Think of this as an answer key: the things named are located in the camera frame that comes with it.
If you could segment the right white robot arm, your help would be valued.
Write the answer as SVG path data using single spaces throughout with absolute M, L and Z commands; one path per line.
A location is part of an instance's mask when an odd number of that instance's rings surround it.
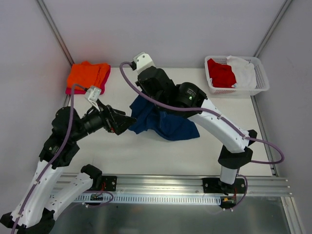
M 150 98 L 184 109 L 182 112 L 166 111 L 200 125 L 223 144 L 218 158 L 221 172 L 216 187 L 225 194 L 232 193 L 237 172 L 252 160 L 253 151 L 249 146 L 253 141 L 248 138 L 256 137 L 257 132 L 240 130 L 218 111 L 198 86 L 190 82 L 174 84 L 163 69 L 150 66 L 138 71 L 136 85 Z

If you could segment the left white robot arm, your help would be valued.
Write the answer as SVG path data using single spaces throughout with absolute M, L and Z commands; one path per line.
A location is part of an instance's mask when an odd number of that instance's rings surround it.
M 12 212 L 2 215 L 1 224 L 13 234 L 47 234 L 60 214 L 81 193 L 87 190 L 103 193 L 106 181 L 102 171 L 87 164 L 67 187 L 54 198 L 50 197 L 64 169 L 79 151 L 79 140 L 100 129 L 120 135 L 135 122 L 135 118 L 110 105 L 101 104 L 99 109 L 91 107 L 83 117 L 79 117 L 73 106 L 59 109 L 26 195 Z

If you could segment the blue t shirt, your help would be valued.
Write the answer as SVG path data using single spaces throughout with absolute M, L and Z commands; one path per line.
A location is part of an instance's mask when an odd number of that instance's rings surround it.
M 153 130 L 168 141 L 181 141 L 199 138 L 196 125 L 188 119 L 160 111 L 157 107 L 141 96 L 130 105 L 131 117 L 136 123 L 129 130 L 141 134 Z

